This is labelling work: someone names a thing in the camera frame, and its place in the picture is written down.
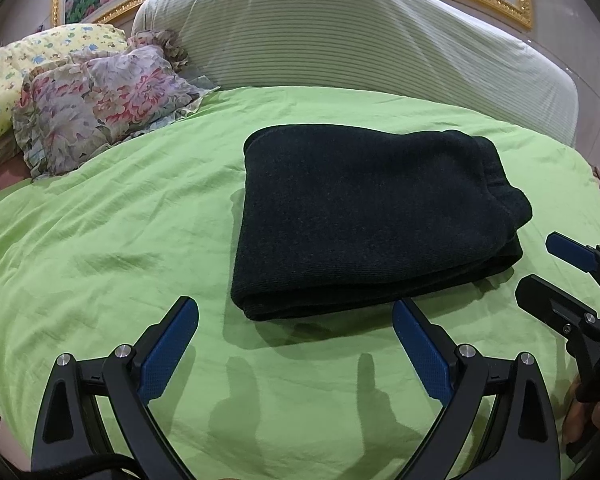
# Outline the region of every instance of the black folded towel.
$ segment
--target black folded towel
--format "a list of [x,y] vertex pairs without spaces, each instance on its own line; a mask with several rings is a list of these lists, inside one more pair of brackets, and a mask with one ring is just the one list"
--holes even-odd
[[253,320],[384,303],[508,269],[531,205],[491,141],[272,126],[244,143],[231,297]]

